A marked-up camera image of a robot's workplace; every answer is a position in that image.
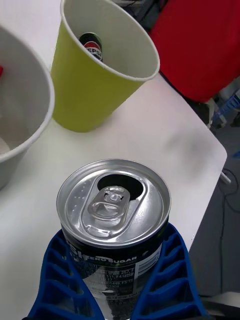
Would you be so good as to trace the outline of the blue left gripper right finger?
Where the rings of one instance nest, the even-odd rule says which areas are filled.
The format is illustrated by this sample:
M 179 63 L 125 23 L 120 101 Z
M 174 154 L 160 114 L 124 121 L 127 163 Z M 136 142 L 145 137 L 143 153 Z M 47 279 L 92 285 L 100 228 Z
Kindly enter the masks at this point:
M 132 320 L 207 320 L 189 253 L 177 229 L 168 224 L 161 254 L 136 302 Z

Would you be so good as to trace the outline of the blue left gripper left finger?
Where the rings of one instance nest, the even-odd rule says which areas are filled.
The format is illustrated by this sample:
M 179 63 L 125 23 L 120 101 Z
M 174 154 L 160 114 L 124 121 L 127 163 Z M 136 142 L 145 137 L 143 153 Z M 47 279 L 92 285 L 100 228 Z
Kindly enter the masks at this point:
M 104 319 L 95 298 L 74 269 L 61 230 L 54 235 L 45 251 L 38 293 L 27 319 Z

